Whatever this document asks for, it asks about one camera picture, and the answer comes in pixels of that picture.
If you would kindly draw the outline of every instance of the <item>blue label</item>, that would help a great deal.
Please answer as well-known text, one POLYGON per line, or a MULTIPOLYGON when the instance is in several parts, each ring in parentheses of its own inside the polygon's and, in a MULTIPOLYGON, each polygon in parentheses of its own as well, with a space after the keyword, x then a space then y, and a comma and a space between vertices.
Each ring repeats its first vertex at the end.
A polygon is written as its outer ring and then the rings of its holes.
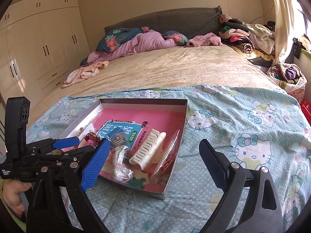
POLYGON ((119 127, 121 129, 123 129, 123 131, 126 134, 126 139, 128 142, 125 145, 128 147, 132 147, 134 145, 137 137, 138 137, 138 134, 142 130, 141 126, 142 125, 139 123, 123 123, 123 122, 108 121, 97 132, 97 135, 99 135, 101 139, 109 138, 108 137, 109 132, 111 132, 115 128, 119 127))

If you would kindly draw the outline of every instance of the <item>red container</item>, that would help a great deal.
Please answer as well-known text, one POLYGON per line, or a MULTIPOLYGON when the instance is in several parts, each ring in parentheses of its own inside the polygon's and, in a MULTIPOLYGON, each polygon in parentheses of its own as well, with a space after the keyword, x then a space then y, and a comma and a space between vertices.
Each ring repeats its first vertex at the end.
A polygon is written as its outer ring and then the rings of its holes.
POLYGON ((311 125, 311 104, 307 101, 302 101, 300 106, 302 113, 307 118, 308 123, 311 125))

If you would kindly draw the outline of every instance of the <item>drawer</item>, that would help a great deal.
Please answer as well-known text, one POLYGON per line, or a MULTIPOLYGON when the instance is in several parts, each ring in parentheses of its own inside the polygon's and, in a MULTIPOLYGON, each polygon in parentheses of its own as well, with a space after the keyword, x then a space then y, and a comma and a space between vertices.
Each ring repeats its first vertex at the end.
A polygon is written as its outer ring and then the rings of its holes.
POLYGON ((64 64, 54 68, 52 71, 48 72, 47 74, 43 75, 41 78, 38 79, 40 87, 43 89, 68 70, 69 69, 64 64))
POLYGON ((47 85, 44 89, 42 89, 43 95, 46 96, 49 94, 54 88, 61 87, 63 82, 67 80, 70 71, 64 73, 62 76, 58 77, 55 81, 47 85))

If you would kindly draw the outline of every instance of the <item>pink fuzzy clothing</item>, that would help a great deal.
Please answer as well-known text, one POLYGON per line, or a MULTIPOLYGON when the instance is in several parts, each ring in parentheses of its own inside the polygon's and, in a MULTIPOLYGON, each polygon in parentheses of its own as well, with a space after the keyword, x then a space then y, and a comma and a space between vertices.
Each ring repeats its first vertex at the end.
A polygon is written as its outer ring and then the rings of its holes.
POLYGON ((195 36, 193 39, 188 40, 186 46, 222 46, 222 42, 220 37, 211 32, 204 36, 195 36))

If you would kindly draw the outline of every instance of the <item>window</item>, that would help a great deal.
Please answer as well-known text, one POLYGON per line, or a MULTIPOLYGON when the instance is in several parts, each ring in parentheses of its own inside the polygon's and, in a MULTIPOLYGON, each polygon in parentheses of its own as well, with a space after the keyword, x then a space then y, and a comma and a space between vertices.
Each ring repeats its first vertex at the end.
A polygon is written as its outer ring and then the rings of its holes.
POLYGON ((304 35, 304 34, 311 37, 311 23, 310 21, 308 21, 299 2, 297 0, 292 0, 292 5, 294 9, 295 37, 298 38, 299 36, 304 35))

